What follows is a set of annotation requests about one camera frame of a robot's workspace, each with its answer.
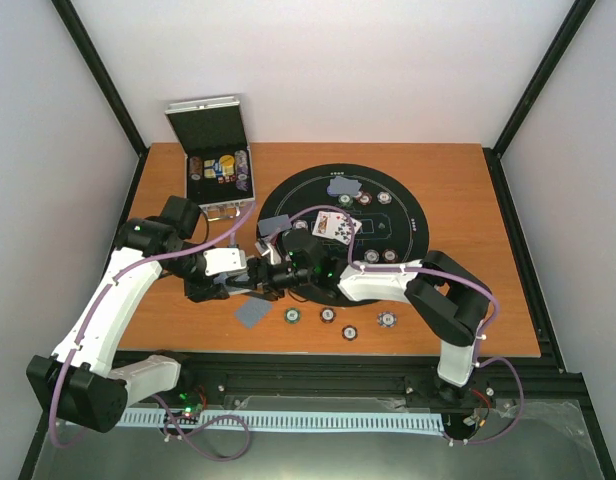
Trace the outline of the blue poker chip stack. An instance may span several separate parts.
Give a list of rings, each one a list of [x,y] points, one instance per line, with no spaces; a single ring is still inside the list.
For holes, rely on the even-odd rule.
[[[378,315],[377,321],[382,328],[392,328],[397,323],[397,316],[392,312],[382,312]]]

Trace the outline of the green chips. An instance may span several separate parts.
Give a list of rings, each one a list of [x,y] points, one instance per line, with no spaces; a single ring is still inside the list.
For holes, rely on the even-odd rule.
[[[349,207],[353,203],[353,198],[348,194],[342,194],[338,197],[338,204],[341,207]]]

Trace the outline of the brown chip mat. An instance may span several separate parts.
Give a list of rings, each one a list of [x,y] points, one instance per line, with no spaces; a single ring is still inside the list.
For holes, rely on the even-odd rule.
[[[398,254],[393,249],[386,249],[383,252],[383,259],[386,263],[395,263],[398,260]]]

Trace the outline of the brown poker chip stack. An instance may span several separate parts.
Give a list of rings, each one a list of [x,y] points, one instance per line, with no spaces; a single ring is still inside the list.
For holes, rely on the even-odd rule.
[[[336,318],[336,312],[332,308],[323,308],[320,311],[320,320],[325,324],[332,323]]]

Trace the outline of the blue-backed card deck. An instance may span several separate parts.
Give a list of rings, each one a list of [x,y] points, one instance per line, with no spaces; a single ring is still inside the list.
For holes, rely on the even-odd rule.
[[[221,285],[229,296],[242,295],[251,291],[248,286],[240,285],[236,277],[226,276],[225,274],[216,276],[213,282]]]

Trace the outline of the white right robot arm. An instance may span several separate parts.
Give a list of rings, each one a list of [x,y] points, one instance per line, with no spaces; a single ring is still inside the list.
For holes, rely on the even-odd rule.
[[[409,304],[441,341],[438,378],[456,388],[468,384],[486,316],[497,307],[490,289],[441,251],[401,264],[367,263],[332,256],[299,230],[285,232],[280,249],[249,258],[246,271],[227,284],[272,298],[310,287],[335,301]]]

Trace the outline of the green poker chip stack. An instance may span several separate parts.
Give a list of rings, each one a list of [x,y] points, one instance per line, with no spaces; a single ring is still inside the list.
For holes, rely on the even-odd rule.
[[[297,308],[288,308],[284,312],[284,320],[288,324],[296,324],[301,320],[301,312]]]

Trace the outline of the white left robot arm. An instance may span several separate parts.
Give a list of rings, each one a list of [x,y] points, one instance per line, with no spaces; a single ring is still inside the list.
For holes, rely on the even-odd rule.
[[[190,243],[200,214],[194,202],[172,196],[160,215],[128,220],[76,324],[50,356],[31,359],[26,376],[49,415],[52,436],[59,420],[105,433],[127,407],[156,393],[178,403],[194,395],[195,376],[172,354],[153,354],[122,368],[113,360],[142,298],[163,272],[215,295],[215,277],[243,268],[237,248],[220,248],[214,240]]]

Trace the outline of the single brown chip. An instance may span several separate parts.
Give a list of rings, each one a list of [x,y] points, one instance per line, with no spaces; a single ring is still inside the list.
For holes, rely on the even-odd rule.
[[[357,329],[352,325],[345,326],[342,329],[342,336],[344,339],[352,341],[358,336]]]

